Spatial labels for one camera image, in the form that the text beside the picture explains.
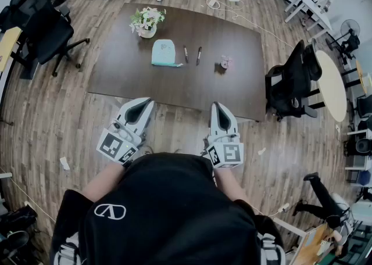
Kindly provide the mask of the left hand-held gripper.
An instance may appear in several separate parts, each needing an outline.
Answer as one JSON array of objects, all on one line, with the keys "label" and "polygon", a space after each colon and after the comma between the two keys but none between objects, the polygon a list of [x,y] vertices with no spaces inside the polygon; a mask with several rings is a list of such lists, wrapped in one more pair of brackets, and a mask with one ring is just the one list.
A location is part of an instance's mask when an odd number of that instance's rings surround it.
[{"label": "left hand-held gripper", "polygon": [[145,141],[155,101],[149,97],[136,98],[125,103],[108,128],[104,128],[96,150],[111,161],[126,165]]}]

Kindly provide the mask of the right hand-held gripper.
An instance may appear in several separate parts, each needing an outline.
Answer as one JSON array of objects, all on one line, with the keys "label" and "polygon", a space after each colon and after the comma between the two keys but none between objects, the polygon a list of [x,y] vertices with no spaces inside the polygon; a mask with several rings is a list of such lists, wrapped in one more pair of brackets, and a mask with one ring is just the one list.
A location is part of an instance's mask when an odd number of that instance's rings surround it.
[{"label": "right hand-held gripper", "polygon": [[244,163],[244,145],[237,133],[237,120],[221,103],[212,103],[210,134],[203,140],[202,155],[210,160],[214,169],[233,168]]}]

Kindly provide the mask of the light blue pencil pouch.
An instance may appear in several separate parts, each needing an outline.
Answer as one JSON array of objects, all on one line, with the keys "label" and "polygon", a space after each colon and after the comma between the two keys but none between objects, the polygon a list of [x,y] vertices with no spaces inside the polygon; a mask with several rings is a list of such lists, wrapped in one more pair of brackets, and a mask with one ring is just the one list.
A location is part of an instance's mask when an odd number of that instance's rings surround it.
[{"label": "light blue pencil pouch", "polygon": [[172,40],[156,40],[152,47],[151,63],[154,66],[181,67],[176,63],[176,50]]}]

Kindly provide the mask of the person's right forearm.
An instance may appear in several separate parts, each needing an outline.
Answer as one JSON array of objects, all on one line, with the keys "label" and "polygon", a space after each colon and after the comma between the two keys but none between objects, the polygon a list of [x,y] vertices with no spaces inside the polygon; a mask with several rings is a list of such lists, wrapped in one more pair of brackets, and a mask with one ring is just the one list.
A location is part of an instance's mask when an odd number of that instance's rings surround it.
[{"label": "person's right forearm", "polygon": [[232,201],[242,200],[249,203],[245,190],[239,185],[230,169],[214,169],[214,177],[218,189]]}]

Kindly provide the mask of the person's left forearm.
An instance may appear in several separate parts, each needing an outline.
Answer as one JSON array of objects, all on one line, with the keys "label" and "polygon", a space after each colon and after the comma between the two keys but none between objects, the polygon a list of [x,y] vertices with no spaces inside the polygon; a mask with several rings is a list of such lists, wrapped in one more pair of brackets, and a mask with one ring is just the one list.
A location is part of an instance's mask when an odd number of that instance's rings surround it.
[{"label": "person's left forearm", "polygon": [[81,191],[91,202],[97,202],[111,192],[123,178],[125,168],[118,163],[109,163]]}]

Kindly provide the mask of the small pink flower ornament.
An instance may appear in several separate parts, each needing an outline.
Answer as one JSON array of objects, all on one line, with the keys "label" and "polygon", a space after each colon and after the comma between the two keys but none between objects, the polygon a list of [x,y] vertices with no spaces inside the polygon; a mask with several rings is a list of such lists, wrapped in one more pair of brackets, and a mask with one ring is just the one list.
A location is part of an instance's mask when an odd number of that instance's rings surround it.
[{"label": "small pink flower ornament", "polygon": [[233,59],[230,56],[221,56],[221,62],[220,65],[223,69],[227,70],[233,66]]}]

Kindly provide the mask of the black mesh office chair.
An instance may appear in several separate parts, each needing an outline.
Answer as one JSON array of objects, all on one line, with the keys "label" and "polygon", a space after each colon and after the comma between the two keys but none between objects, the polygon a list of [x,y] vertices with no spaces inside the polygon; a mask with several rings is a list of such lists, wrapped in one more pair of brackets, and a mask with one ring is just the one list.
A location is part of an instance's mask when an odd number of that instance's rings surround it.
[{"label": "black mesh office chair", "polygon": [[272,67],[265,75],[266,111],[274,109],[278,122],[285,117],[316,118],[316,110],[303,100],[310,94],[312,82],[321,75],[316,41],[309,45],[299,41],[285,64]]}]

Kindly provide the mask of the potted pink flower plant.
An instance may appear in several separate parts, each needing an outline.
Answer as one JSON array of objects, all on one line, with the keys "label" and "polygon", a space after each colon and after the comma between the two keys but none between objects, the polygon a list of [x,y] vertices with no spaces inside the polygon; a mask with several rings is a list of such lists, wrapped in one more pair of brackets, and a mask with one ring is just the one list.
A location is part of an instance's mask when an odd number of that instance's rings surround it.
[{"label": "potted pink flower plant", "polygon": [[140,37],[150,39],[157,30],[157,24],[163,22],[166,15],[166,9],[145,7],[142,10],[136,9],[130,17],[129,24],[132,33],[136,32]]}]

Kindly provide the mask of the person's black t-shirt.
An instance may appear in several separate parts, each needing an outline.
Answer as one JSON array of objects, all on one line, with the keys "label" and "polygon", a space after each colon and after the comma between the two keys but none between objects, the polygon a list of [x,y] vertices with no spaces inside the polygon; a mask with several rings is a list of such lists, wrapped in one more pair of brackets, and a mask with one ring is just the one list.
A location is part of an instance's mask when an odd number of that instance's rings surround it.
[{"label": "person's black t-shirt", "polygon": [[123,166],[97,202],[65,192],[50,265],[264,265],[284,263],[272,219],[218,189],[210,160],[155,153]]}]

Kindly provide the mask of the round beige table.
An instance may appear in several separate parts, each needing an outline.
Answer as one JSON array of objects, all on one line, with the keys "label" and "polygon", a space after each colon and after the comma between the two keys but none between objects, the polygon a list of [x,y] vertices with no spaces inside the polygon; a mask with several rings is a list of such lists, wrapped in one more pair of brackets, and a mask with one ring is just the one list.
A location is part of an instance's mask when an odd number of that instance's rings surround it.
[{"label": "round beige table", "polygon": [[326,107],[335,121],[342,122],[346,116],[347,99],[341,74],[334,61],[324,51],[317,50],[315,56],[322,69],[322,75],[317,82],[323,101],[311,107]]}]

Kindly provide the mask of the yellow wooden desk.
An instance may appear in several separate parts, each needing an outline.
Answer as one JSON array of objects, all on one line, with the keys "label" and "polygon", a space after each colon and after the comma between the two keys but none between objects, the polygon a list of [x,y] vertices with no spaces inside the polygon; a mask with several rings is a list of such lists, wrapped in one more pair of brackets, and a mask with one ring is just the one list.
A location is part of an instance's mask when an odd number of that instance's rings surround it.
[{"label": "yellow wooden desk", "polygon": [[7,61],[10,58],[10,54],[13,51],[13,47],[17,43],[21,33],[22,30],[20,28],[13,27],[6,30],[0,40],[0,73],[4,71]]}]

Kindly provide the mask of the white desk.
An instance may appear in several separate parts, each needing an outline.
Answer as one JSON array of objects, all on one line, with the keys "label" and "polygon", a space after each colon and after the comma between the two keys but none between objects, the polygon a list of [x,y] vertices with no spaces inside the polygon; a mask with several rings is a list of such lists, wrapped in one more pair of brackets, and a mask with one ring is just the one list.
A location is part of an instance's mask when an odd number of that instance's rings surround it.
[{"label": "white desk", "polygon": [[310,10],[314,16],[317,17],[317,20],[310,26],[307,27],[307,31],[311,30],[315,25],[320,24],[325,33],[332,31],[332,26],[329,18],[326,13],[322,13],[321,8],[315,4],[312,0],[294,0],[292,1],[284,10],[288,12],[291,8],[295,8],[293,12],[285,19],[285,22],[288,23],[297,13],[301,10]]}]

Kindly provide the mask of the light wooden desk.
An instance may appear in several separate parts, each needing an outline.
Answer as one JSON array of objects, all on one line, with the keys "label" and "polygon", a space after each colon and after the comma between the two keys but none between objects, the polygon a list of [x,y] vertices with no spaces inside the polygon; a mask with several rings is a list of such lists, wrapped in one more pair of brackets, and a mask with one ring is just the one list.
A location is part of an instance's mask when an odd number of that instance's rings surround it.
[{"label": "light wooden desk", "polygon": [[332,229],[328,224],[322,224],[300,237],[299,244],[294,250],[294,255],[289,265],[315,265],[330,248],[330,243],[325,241]]}]

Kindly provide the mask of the black standing fan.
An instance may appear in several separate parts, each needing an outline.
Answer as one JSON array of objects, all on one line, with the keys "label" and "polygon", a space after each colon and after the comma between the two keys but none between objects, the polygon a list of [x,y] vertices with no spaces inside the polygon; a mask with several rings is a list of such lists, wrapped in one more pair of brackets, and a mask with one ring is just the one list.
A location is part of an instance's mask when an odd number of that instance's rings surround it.
[{"label": "black standing fan", "polygon": [[332,41],[327,38],[325,39],[327,46],[332,51],[336,49],[342,57],[347,57],[348,59],[355,58],[352,52],[357,50],[360,45],[359,24],[353,19],[345,20],[341,25],[340,31],[341,36],[338,39]]}]

